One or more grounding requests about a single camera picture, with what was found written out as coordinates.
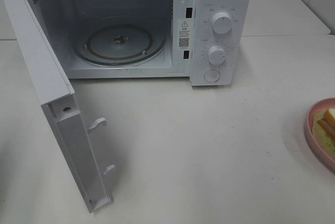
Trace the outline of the round white door button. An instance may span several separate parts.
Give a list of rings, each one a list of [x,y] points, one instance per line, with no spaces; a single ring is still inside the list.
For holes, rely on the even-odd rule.
[[[220,79],[220,72],[217,70],[209,70],[204,74],[204,79],[207,82],[217,82]]]

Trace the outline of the white timer knob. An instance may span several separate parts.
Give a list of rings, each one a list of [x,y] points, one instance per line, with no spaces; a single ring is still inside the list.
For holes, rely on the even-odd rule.
[[[221,46],[212,46],[207,51],[207,58],[210,64],[220,65],[226,60],[226,51]]]

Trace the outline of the white bread sandwich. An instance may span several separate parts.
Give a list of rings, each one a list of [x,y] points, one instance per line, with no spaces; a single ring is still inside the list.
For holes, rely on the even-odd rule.
[[[315,114],[312,133],[321,148],[334,158],[334,108]]]

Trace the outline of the pink round plate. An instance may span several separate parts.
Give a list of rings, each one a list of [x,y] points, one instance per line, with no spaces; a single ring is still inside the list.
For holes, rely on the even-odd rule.
[[[315,102],[307,111],[304,133],[306,142],[308,143],[312,153],[320,161],[320,163],[322,163],[329,171],[334,173],[334,159],[324,151],[312,133],[315,114],[325,111],[330,107],[334,108],[334,97],[325,98]]]

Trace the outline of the white microwave door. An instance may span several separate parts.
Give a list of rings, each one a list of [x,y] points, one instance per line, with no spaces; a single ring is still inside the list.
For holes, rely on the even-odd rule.
[[[85,126],[75,91],[35,13],[40,0],[4,3],[42,111],[89,212],[93,212],[111,201],[89,137],[93,129],[106,125],[106,119]]]

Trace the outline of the glass microwave turntable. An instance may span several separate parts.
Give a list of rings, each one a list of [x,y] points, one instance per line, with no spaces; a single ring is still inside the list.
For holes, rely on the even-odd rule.
[[[161,19],[112,18],[77,29],[73,50],[91,64],[130,65],[158,54],[169,34],[169,24]]]

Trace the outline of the white microwave oven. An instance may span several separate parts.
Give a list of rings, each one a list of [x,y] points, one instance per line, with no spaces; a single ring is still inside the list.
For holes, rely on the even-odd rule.
[[[35,8],[45,33],[68,79],[112,79],[189,77],[193,86],[228,85],[232,81],[249,0],[40,0]],[[213,31],[211,18],[218,11],[232,16],[226,34]],[[161,19],[170,34],[155,56],[130,65],[91,64],[73,50],[73,36],[79,28],[112,18]],[[226,60],[210,64],[207,51],[221,46]],[[220,72],[217,82],[207,82],[209,70]]]

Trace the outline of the upper white power knob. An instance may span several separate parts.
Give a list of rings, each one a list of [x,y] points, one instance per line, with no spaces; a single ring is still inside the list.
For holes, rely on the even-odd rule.
[[[232,29],[232,16],[226,11],[218,11],[211,18],[212,29],[217,34],[226,34]]]

